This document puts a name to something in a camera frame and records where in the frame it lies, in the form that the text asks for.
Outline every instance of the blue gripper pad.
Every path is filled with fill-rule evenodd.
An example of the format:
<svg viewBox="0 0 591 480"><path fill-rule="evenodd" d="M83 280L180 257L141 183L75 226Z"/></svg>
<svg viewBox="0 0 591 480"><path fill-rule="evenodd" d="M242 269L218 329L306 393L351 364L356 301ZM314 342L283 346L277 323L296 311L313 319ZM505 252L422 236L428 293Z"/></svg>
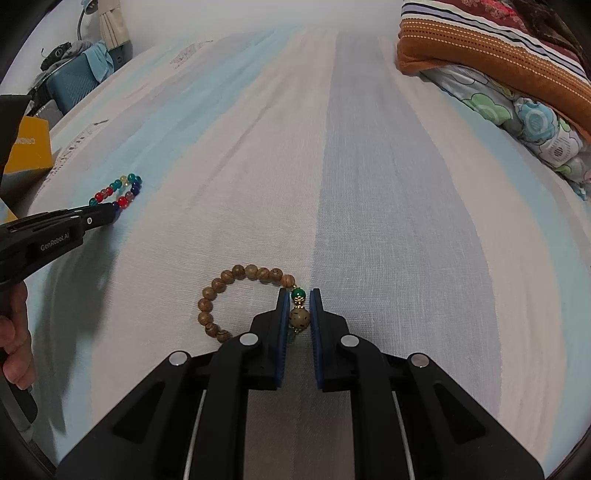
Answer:
<svg viewBox="0 0 591 480"><path fill-rule="evenodd" d="M287 355L287 322L290 316L290 295L285 292L283 306L281 308L281 323L279 325L279 339L277 341L277 369L275 370L275 383L280 387L285 374L285 356Z"/></svg>
<svg viewBox="0 0 591 480"><path fill-rule="evenodd" d="M314 353L314 374L316 375L316 385L319 389L324 388L324 370L322 363L322 342L320 340L320 326L318 324L318 315L316 309L316 296L314 290L310 291L310 314L312 316L312 351Z"/></svg>

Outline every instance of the brown wooden bead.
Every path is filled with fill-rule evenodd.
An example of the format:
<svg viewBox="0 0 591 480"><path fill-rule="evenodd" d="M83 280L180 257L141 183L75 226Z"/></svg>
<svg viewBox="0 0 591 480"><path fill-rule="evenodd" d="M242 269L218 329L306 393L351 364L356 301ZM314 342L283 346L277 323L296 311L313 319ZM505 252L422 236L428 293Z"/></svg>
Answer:
<svg viewBox="0 0 591 480"><path fill-rule="evenodd" d="M220 343L227 342L230 338L232 338L232 334L227 330L220 330L216 334L217 341Z"/></svg>
<svg viewBox="0 0 591 480"><path fill-rule="evenodd" d="M205 287L203 289L202 293L203 293L203 297L205 297L208 300L215 300L217 297L216 291L211 287Z"/></svg>
<svg viewBox="0 0 591 480"><path fill-rule="evenodd" d="M256 280L256 273L258 272L258 267L256 265L247 265L246 268L244 269L244 273L246 273L246 276L248 278L250 278L251 280Z"/></svg>
<svg viewBox="0 0 591 480"><path fill-rule="evenodd" d="M232 272L230 272L229 270L224 270L220 277L226 285L234 283L234 275L232 275Z"/></svg>
<svg viewBox="0 0 591 480"><path fill-rule="evenodd" d="M296 280L293 275L283 275L281 277L281 285L284 288L291 288L296 284Z"/></svg>
<svg viewBox="0 0 591 480"><path fill-rule="evenodd" d="M199 312L197 321L205 327L208 323L213 322L213 316L209 312Z"/></svg>
<svg viewBox="0 0 591 480"><path fill-rule="evenodd" d="M212 280L212 288L216 293L221 293L226 289L226 284L222 281L221 278L214 278Z"/></svg>
<svg viewBox="0 0 591 480"><path fill-rule="evenodd" d="M269 278L275 282L281 281L282 276L283 276L283 272L281 271L280 268L274 268L273 270L271 270L269 272Z"/></svg>
<svg viewBox="0 0 591 480"><path fill-rule="evenodd" d="M263 283L269 281L269 269L261 267L256 272L256 279L261 280Z"/></svg>
<svg viewBox="0 0 591 480"><path fill-rule="evenodd" d="M197 302L197 308L202 312L211 312L213 310L213 303L208 299L201 299Z"/></svg>
<svg viewBox="0 0 591 480"><path fill-rule="evenodd" d="M207 333L210 337L215 338L219 331L220 331L220 327L217 323L208 323L205 326L205 333Z"/></svg>
<svg viewBox="0 0 591 480"><path fill-rule="evenodd" d="M234 275L234 278L241 280L244 278L244 267L242 265L234 265L232 267L232 275Z"/></svg>

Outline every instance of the metal screw head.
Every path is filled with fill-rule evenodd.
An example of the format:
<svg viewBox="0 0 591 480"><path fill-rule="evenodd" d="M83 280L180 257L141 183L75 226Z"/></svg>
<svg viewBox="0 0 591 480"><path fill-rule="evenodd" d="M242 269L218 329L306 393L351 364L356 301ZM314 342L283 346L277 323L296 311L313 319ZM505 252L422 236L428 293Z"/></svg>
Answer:
<svg viewBox="0 0 591 480"><path fill-rule="evenodd" d="M429 357L427 355L423 355L422 353L415 353L410 358L410 361L415 367L423 368L429 364Z"/></svg>
<svg viewBox="0 0 591 480"><path fill-rule="evenodd" d="M254 345L258 342L258 337L256 333L245 333L240 337L240 343L246 346Z"/></svg>
<svg viewBox="0 0 591 480"><path fill-rule="evenodd" d="M177 367L185 363L188 358L189 356L185 352L174 352L168 357L168 361Z"/></svg>
<svg viewBox="0 0 591 480"><path fill-rule="evenodd" d="M355 335L343 335L340 338L340 343L343 346L354 347L359 345L359 339Z"/></svg>

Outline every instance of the wooden bead bracelet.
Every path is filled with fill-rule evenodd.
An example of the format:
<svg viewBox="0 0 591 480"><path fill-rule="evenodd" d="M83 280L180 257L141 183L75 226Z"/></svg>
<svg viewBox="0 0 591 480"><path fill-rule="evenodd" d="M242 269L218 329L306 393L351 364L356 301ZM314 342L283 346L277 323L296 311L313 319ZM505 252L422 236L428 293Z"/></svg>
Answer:
<svg viewBox="0 0 591 480"><path fill-rule="evenodd" d="M291 289L291 299L295 306L290 312L290 327L295 334L305 330L310 324L310 313L304 308L306 301L306 292L296 285L296 280L293 275L284 274L280 268L258 268L256 265L234 265L232 270L224 270L219 278L212 280L210 287L203 289L203 298L197 302L197 308L201 310L197 321L205 327L205 333L210 337L216 338L218 342L224 343L232 338L232 334L227 330L223 330L217 323L213 322L211 311L213 310L213 301L217 294L226 290L226 287L234 280L242 280L248 278L250 280L259 280L261 283L274 283L281 285L287 290Z"/></svg>

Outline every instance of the colorful glass bead bracelet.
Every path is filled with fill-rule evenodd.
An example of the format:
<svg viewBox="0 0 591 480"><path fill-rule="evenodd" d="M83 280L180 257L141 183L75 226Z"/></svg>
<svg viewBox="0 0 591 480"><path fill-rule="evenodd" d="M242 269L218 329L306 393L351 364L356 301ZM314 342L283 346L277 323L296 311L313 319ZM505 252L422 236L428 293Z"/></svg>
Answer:
<svg viewBox="0 0 591 480"><path fill-rule="evenodd" d="M139 195L142 189L142 183L142 177L136 175L135 173L130 173L127 176L121 175L120 178L111 183L107 188L97 192L97 194L88 201L88 205L91 207L98 205L118 190L124 189L131 185L130 190L125 195L121 195L115 202L112 202L115 211L119 209L126 209L129 204L133 202L134 198Z"/></svg>

